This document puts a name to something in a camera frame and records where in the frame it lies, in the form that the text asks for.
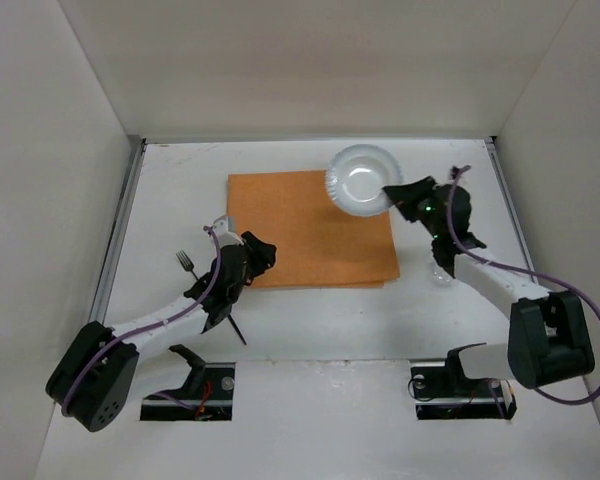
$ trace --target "white table surface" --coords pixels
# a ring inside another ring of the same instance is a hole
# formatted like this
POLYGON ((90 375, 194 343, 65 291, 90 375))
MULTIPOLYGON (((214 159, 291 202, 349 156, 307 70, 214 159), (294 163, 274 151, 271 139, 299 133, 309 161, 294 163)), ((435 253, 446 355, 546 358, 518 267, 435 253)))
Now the white table surface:
MULTIPOLYGON (((184 249, 206 272, 213 246, 202 226, 226 213, 227 175, 326 168, 354 143, 374 143, 399 161, 405 182, 454 165, 466 175, 472 229, 502 259, 523 264, 485 144, 479 140, 346 139, 325 141, 150 145, 118 265, 107 324, 142 316, 191 287, 175 252, 184 249)), ((208 361, 341 360, 443 357, 476 342, 503 342, 507 321, 466 285, 430 279, 429 234, 392 209, 401 277, 382 289, 246 290, 233 314, 248 346, 228 322, 192 342, 208 361)))
MULTIPOLYGON (((144 315, 191 286, 174 253, 208 268, 201 226, 225 213, 229 173, 324 168, 342 148, 370 142, 398 159, 405 181, 446 178, 472 164, 472 229, 503 260, 523 256, 482 141, 329 140, 149 146, 114 283, 107 323, 144 315)), ((404 359, 507 337, 507 321, 469 287, 430 281, 430 238, 392 212, 401 268, 382 289, 246 291, 228 322, 190 346, 207 361, 238 362, 234 419, 139 422, 139 401, 88 433, 59 408, 37 480, 600 479, 600 426, 590 405, 565 407, 516 388, 512 424, 417 421, 404 359), (376 359, 356 362, 287 360, 376 359)), ((552 386, 586 394, 581 379, 552 386)))

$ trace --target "white plate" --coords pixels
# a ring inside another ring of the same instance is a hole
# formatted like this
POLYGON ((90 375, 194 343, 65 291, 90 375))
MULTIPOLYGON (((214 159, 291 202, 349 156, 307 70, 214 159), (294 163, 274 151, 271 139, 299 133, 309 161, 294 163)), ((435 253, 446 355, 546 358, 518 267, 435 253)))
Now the white plate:
POLYGON ((382 187, 403 181, 400 166, 389 152, 375 145, 353 145, 331 161, 325 183, 329 197, 341 210, 371 217, 392 205, 382 187))

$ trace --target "orange placemat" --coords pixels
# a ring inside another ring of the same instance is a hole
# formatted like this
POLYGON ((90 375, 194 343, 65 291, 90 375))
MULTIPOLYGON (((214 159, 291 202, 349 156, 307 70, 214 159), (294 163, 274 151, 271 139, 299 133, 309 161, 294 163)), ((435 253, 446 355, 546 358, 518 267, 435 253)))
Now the orange placemat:
POLYGON ((254 287, 379 286, 400 276, 388 213, 353 217, 327 196, 324 172, 229 175, 227 213, 278 247, 254 287))

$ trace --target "white wall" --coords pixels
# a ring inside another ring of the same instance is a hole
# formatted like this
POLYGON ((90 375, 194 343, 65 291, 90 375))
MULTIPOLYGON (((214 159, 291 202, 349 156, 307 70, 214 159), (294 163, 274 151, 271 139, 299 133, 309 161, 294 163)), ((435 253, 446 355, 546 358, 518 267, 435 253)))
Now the white wall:
POLYGON ((497 133, 574 0, 60 0, 126 130, 497 133))
POLYGON ((34 475, 128 150, 57 2, 0 0, 0 480, 34 475))
POLYGON ((536 266, 600 303, 600 0, 578 0, 497 147, 536 266))

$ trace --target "fork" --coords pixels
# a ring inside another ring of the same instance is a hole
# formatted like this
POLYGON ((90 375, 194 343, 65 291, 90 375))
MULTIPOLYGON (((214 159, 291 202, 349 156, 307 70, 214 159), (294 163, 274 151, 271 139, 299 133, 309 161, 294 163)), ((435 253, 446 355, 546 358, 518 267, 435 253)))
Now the fork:
MULTIPOLYGON (((178 261, 180 262, 180 265, 182 266, 182 268, 184 269, 185 272, 191 273, 196 280, 200 280, 198 278, 198 276, 196 275, 196 272, 193 271, 193 262, 191 261, 191 259, 189 258, 189 255, 187 255, 184 250, 180 250, 179 252, 177 252, 176 257, 178 258, 178 261)), ((242 341, 243 345, 246 346, 247 341, 242 336, 242 332, 238 328, 236 321, 233 319, 231 314, 229 314, 228 318, 229 318, 229 323, 231 323, 231 326, 233 327, 233 329, 236 331, 236 333, 240 337, 240 340, 242 341)))

